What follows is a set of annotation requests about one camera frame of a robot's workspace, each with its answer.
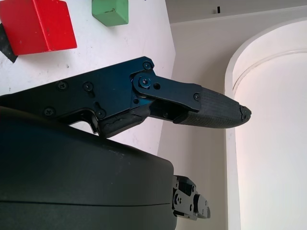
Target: green cube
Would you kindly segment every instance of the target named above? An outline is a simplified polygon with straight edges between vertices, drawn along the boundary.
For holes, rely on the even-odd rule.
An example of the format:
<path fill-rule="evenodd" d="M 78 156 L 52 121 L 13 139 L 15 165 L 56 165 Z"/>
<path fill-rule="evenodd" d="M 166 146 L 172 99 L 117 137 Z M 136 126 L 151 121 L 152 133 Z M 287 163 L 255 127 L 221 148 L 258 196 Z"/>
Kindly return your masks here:
<path fill-rule="evenodd" d="M 128 24 L 128 0 L 92 0 L 92 15 L 105 26 Z"/>

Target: red cube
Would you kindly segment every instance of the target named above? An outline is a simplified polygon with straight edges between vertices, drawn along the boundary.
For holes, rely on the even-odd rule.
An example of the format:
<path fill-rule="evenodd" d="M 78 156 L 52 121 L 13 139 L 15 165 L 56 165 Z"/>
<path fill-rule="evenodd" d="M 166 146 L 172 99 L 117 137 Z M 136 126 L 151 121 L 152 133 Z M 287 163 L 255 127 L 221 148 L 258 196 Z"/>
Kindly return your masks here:
<path fill-rule="evenodd" d="M 15 55 L 77 47 L 64 1 L 0 1 L 0 19 Z"/>

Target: white curved wall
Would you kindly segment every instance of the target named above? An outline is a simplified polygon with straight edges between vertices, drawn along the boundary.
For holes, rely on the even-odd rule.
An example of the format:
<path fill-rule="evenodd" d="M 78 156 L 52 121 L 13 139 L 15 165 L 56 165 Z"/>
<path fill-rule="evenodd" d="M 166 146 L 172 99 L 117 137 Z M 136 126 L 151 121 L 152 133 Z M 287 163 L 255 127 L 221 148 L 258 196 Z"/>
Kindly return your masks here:
<path fill-rule="evenodd" d="M 300 19 L 260 33 L 227 69 L 226 95 L 252 110 L 248 123 L 226 132 L 243 230 L 307 229 L 306 28 Z"/>

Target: bolt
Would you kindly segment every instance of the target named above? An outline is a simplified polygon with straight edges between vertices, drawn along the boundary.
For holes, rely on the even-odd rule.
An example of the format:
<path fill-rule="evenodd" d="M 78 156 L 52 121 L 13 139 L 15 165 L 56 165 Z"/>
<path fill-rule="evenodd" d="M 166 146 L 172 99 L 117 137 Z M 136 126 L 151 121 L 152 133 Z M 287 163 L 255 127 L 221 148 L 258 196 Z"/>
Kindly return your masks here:
<path fill-rule="evenodd" d="M 103 109 L 97 110 L 95 114 L 98 119 L 102 119 L 106 116 L 106 113 Z"/>
<path fill-rule="evenodd" d="M 52 107 L 48 107 L 44 110 L 45 116 L 52 116 L 52 115 L 54 115 L 54 113 L 55 113 L 55 110 Z"/>
<path fill-rule="evenodd" d="M 199 102 L 200 98 L 201 98 L 201 97 L 200 97 L 200 94 L 199 94 L 199 93 L 194 94 L 194 99 L 195 99 L 196 101 Z"/>
<path fill-rule="evenodd" d="M 150 62 L 145 61 L 144 64 L 143 64 L 143 67 L 144 67 L 144 69 L 151 69 L 152 65 L 150 64 Z"/>
<path fill-rule="evenodd" d="M 88 81 L 83 84 L 83 89 L 87 92 L 90 92 L 93 90 L 93 84 Z"/>
<path fill-rule="evenodd" d="M 179 194 L 176 194 L 175 195 L 175 204 L 176 205 L 179 203 L 179 200 L 180 200 L 180 196 L 179 196 Z"/>
<path fill-rule="evenodd" d="M 151 85 L 150 79 L 147 77 L 141 77 L 139 83 L 143 88 L 149 88 Z"/>
<path fill-rule="evenodd" d="M 68 84 L 65 81 L 59 81 L 57 83 L 57 88 L 59 90 L 66 90 L 68 88 Z"/>

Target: black tape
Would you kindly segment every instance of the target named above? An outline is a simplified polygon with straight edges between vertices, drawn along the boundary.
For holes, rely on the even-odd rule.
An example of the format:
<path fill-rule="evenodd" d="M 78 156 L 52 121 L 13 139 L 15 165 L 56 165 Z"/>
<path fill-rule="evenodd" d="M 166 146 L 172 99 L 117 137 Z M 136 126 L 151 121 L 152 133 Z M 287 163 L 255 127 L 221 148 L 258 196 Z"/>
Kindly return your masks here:
<path fill-rule="evenodd" d="M 4 31 L 3 24 L 0 24 L 0 51 L 12 62 L 14 63 L 18 56 L 13 53 L 11 44 L 8 37 Z"/>

